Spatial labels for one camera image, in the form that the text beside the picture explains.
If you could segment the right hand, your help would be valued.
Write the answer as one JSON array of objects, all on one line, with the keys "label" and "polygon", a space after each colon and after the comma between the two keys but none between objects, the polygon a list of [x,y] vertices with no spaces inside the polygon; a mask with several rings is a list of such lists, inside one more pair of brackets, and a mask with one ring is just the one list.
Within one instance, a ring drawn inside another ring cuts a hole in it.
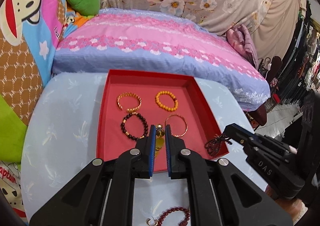
[{"label": "right hand", "polygon": [[279,198],[311,204],[319,190],[319,161],[305,149],[283,142],[270,143],[259,162],[264,180]]}]

